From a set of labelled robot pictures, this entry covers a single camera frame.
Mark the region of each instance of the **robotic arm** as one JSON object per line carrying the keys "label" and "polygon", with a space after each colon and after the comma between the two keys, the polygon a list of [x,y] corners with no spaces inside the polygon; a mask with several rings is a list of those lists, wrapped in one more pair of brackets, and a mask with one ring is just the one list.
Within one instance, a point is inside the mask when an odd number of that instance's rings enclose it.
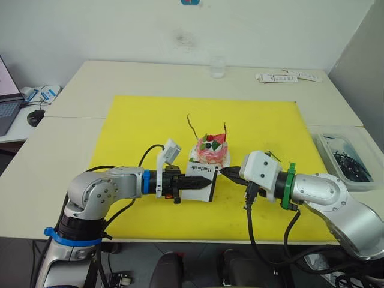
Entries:
{"label": "robotic arm", "polygon": [[344,183],[330,174],[295,174],[295,165],[283,172],[279,163],[261,151],[245,156],[241,168],[221,172],[236,183],[247,185],[246,198],[257,193],[269,201],[281,199],[283,209],[297,210],[304,204],[320,216],[341,246],[353,257],[376,260],[384,257],[384,223],[368,206],[356,201]]}
{"label": "robotic arm", "polygon": [[64,213],[54,229],[34,287],[72,285],[83,287],[94,266],[96,247],[101,243],[110,206],[120,199],[135,199],[156,194],[180,203],[179,190],[199,189],[211,184],[202,176],[185,176],[172,166],[180,147],[168,140],[157,157],[157,169],[116,167],[105,172],[84,172],[69,185]]}

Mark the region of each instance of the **paper label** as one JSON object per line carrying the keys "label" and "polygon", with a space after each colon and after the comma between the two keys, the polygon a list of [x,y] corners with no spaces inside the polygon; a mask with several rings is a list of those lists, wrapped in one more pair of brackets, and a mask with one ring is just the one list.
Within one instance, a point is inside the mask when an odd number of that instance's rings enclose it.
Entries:
{"label": "paper label", "polygon": [[257,74],[256,79],[261,83],[294,83],[298,81],[296,76],[283,74]]}
{"label": "paper label", "polygon": [[187,189],[181,194],[182,200],[198,200],[211,202],[214,195],[218,167],[211,164],[188,162],[186,176],[203,176],[212,181],[212,184],[202,189]]}
{"label": "paper label", "polygon": [[288,70],[288,69],[283,69],[283,71],[288,72],[289,75],[294,75],[300,79],[315,81],[315,82],[322,82],[323,81],[323,79],[321,77],[313,75],[313,74],[308,74],[305,72],[299,72],[299,71]]}

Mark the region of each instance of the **white wall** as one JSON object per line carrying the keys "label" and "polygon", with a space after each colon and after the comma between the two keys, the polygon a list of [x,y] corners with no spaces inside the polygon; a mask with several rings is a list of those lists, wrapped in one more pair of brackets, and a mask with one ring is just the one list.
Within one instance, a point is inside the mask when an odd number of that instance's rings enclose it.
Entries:
{"label": "white wall", "polygon": [[384,1],[376,0],[329,77],[384,152]]}
{"label": "white wall", "polygon": [[0,0],[19,86],[65,86],[87,59],[330,71],[372,0]]}

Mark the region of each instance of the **yellow board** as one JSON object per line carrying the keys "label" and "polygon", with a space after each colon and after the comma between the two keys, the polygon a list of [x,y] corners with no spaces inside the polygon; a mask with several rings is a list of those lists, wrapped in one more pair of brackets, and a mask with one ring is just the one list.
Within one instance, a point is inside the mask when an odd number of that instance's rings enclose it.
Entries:
{"label": "yellow board", "polygon": [[[137,166],[148,147],[172,138],[182,148],[174,164],[184,172],[188,153],[196,143],[187,114],[199,137],[223,133],[226,123],[231,166],[240,166],[244,155],[251,151],[270,150],[281,160],[284,170],[294,162],[297,173],[326,172],[294,102],[142,96],[115,97],[90,167]],[[145,169],[156,169],[156,149],[145,158]],[[211,203],[185,200],[175,205],[173,200],[143,196],[107,232],[115,238],[246,241],[244,191],[244,186],[219,176]],[[107,218],[129,201],[114,203]],[[301,209],[290,241],[335,242],[323,220],[307,208]],[[281,242],[294,214],[283,210],[280,201],[271,203],[258,197],[253,206],[256,240]]]}

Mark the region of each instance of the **laptop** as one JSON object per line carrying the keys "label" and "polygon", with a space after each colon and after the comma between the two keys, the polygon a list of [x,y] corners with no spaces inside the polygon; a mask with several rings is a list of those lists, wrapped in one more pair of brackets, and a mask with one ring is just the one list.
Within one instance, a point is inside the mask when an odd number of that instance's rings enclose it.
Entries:
{"label": "laptop", "polygon": [[23,102],[23,95],[0,56],[0,136],[7,133]]}

